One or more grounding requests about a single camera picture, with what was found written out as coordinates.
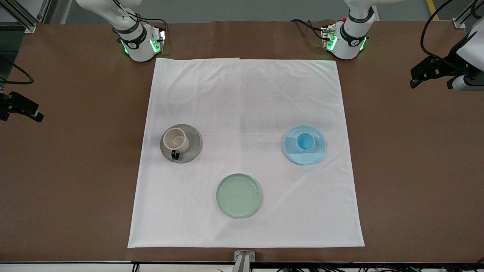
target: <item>black cable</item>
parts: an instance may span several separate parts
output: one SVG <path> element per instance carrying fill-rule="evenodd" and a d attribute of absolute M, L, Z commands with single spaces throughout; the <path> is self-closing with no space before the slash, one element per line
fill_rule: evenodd
<path fill-rule="evenodd" d="M 370 269 L 378 269 L 378 268 L 384 268 L 382 271 L 393 271 L 393 272 L 408 272 L 408 269 L 398 269 L 393 266 L 382 266 L 382 265 L 375 265 L 375 266 L 370 266 L 368 268 L 363 269 L 364 272 L 368 272 Z"/>
<path fill-rule="evenodd" d="M 301 23 L 303 25 L 305 25 L 307 28 L 311 28 L 313 30 L 321 30 L 321 29 L 318 29 L 318 28 L 315 28 L 313 27 L 312 25 L 308 25 L 306 22 L 302 21 L 302 20 L 299 20 L 299 19 L 294 19 L 294 20 L 291 20 L 291 22 L 297 22 L 297 23 Z"/>
<path fill-rule="evenodd" d="M 483 4 L 484 4 L 484 1 L 483 1 L 483 2 L 481 2 L 481 3 L 480 3 L 480 4 L 479 4 L 477 7 L 476 7 L 476 9 L 480 8 L 480 7 L 481 7 Z M 470 5 L 469 7 L 467 7 L 467 9 L 466 9 L 465 11 L 463 11 L 463 12 L 462 12 L 462 14 L 459 16 L 459 18 L 460 18 L 462 15 L 464 15 L 464 13 L 465 13 L 467 10 L 469 10 L 469 9 L 471 8 L 471 6 L 472 6 L 472 5 Z M 471 16 L 472 16 L 472 14 L 471 14 L 471 13 L 469 13 L 469 14 L 468 14 L 468 15 L 467 15 L 467 16 L 466 16 L 466 17 L 465 17 L 465 18 L 464 18 L 462 21 L 464 22 L 465 20 L 469 19 L 469 17 L 471 17 Z"/>
<path fill-rule="evenodd" d="M 429 55 L 429 56 L 432 56 L 438 60 L 440 60 L 441 62 L 449 65 L 452 69 L 454 70 L 457 70 L 457 71 L 461 71 L 461 72 L 464 72 L 462 69 L 458 68 L 458 67 L 455 67 L 454 65 L 452 65 L 450 62 L 444 60 L 443 58 L 437 56 L 436 54 L 434 53 L 431 53 L 430 51 L 428 51 L 425 46 L 424 46 L 424 38 L 425 38 L 425 32 L 427 31 L 427 28 L 428 28 L 428 25 L 430 24 L 430 22 L 432 21 L 432 19 L 437 15 L 437 13 L 439 13 L 439 11 L 441 11 L 445 6 L 447 6 L 449 3 L 451 3 L 452 1 L 454 0 L 447 0 L 445 3 L 443 3 L 437 10 L 434 11 L 434 13 L 430 16 L 430 18 L 427 20 L 427 22 L 425 23 L 425 26 L 423 27 L 423 30 L 422 30 L 422 35 L 420 37 L 420 47 L 422 48 L 422 51 Z"/>
<path fill-rule="evenodd" d="M 319 269 L 323 269 L 325 272 L 345 272 L 344 270 L 338 269 L 332 266 L 321 266 Z"/>
<path fill-rule="evenodd" d="M 32 84 L 33 83 L 33 78 L 27 72 L 25 72 L 24 69 L 20 68 L 18 65 L 16 65 L 15 63 L 9 61 L 8 59 L 6 59 L 6 58 L 4 58 L 2 56 L 0 56 L 0 59 L 4 60 L 8 64 L 10 64 L 13 67 L 17 68 L 19 71 L 21 71 L 24 75 L 26 75 L 29 78 L 28 81 L 8 81 L 8 80 L 5 80 L 3 78 L 3 80 L 0 80 L 0 83 L 3 83 L 3 84 L 18 84 L 18 85 L 27 85 L 27 84 Z"/>
<path fill-rule="evenodd" d="M 474 0 L 474 2 L 472 2 L 472 4 L 470 5 L 470 14 L 472 14 L 472 16 L 473 16 L 474 18 L 476 18 L 476 19 L 478 19 L 478 20 L 479 20 L 479 19 L 481 19 L 481 18 L 482 18 L 482 16 L 480 16 L 480 15 L 477 15 L 477 14 L 476 14 L 476 5 L 477 5 L 477 1 L 478 1 L 478 0 Z"/>
<path fill-rule="evenodd" d="M 164 24 L 165 24 L 165 30 L 168 29 L 168 24 L 166 23 L 165 20 L 163 19 L 148 19 L 148 18 L 143 18 L 141 15 L 139 15 L 138 13 L 135 13 L 135 14 L 132 14 L 131 12 L 125 10 L 121 4 L 119 3 L 118 0 L 113 0 L 113 2 L 118 6 L 118 8 L 120 8 L 121 10 L 123 10 L 124 12 L 126 12 L 127 14 L 130 15 L 130 18 L 133 19 L 136 23 L 139 23 L 139 22 L 145 22 L 145 23 L 148 23 L 148 21 L 162 21 Z"/>
<path fill-rule="evenodd" d="M 313 30 L 314 35 L 316 35 L 316 37 L 318 37 L 319 39 L 324 40 L 324 41 L 329 41 L 330 40 L 329 38 L 324 38 L 324 37 L 319 36 L 319 34 L 315 30 L 315 27 L 313 27 L 313 25 L 311 24 L 311 21 L 310 20 L 307 20 L 307 23 L 309 24 L 309 27 Z"/>

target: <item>plate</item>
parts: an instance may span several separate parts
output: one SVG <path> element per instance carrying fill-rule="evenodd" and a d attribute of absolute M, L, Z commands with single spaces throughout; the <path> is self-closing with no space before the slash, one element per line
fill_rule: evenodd
<path fill-rule="evenodd" d="M 284 152 L 295 164 L 313 165 L 321 161 L 326 153 L 323 134 L 311 126 L 297 126 L 284 138 Z"/>
<path fill-rule="evenodd" d="M 172 128 L 182 129 L 185 132 L 186 137 L 190 141 L 190 145 L 188 146 L 188 149 L 186 150 L 186 152 L 180 154 L 180 157 L 178 158 L 177 161 L 171 158 L 171 150 L 166 148 L 166 146 L 163 144 L 163 136 L 165 136 L 166 131 Z M 161 150 L 161 154 L 167 160 L 177 164 L 184 164 L 184 163 L 193 161 L 198 156 L 198 154 L 200 154 L 200 150 L 202 150 L 202 137 L 200 136 L 200 133 L 193 126 L 187 125 L 187 124 L 178 124 L 178 125 L 171 126 L 166 131 L 161 136 L 160 150 Z"/>
<path fill-rule="evenodd" d="M 247 218 L 259 208 L 262 193 L 252 177 L 232 174 L 220 182 L 216 198 L 218 207 L 228 217 Z"/>

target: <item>brown table surface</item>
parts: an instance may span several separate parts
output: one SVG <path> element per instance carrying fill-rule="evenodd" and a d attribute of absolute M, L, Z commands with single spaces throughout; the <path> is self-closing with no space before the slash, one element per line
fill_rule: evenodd
<path fill-rule="evenodd" d="M 484 92 L 447 90 L 447 78 L 410 89 L 423 25 L 376 22 L 356 59 L 337 60 L 366 246 L 257 249 L 258 261 L 484 255 Z M 463 36 L 433 22 L 426 43 L 445 56 Z M 159 57 L 334 60 L 290 22 L 170 25 Z M 109 25 L 39 25 L 16 63 L 35 83 L 6 91 L 45 118 L 0 123 L 1 261 L 233 259 L 231 248 L 126 248 L 154 60 L 130 60 Z"/>

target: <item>gray saucer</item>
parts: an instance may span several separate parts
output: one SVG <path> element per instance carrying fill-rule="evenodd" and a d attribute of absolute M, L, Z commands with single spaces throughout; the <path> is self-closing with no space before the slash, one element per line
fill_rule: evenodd
<path fill-rule="evenodd" d="M 200 154 L 200 150 L 202 149 L 202 137 L 200 136 L 200 133 L 193 126 L 189 126 L 186 124 L 174 125 L 168 128 L 167 131 L 172 128 L 183 129 L 183 131 L 185 131 L 185 134 L 188 140 L 190 141 L 190 146 L 188 147 L 188 150 L 185 153 L 180 154 L 180 157 L 177 161 L 173 160 L 171 158 L 171 150 L 166 148 L 166 146 L 163 144 L 163 136 L 165 136 L 165 133 L 166 133 L 165 131 L 165 133 L 163 133 L 163 135 L 161 136 L 161 140 L 160 140 L 161 154 L 163 154 L 163 156 L 167 160 L 177 164 L 188 163 L 193 159 L 195 159 L 198 156 L 198 154 Z"/>

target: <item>green plate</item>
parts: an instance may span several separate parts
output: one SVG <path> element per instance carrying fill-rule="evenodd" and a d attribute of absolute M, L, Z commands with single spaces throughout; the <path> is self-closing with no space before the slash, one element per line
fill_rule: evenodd
<path fill-rule="evenodd" d="M 232 174 L 217 188 L 217 205 L 232 218 L 247 218 L 254 214 L 262 199 L 256 180 L 244 174 Z"/>

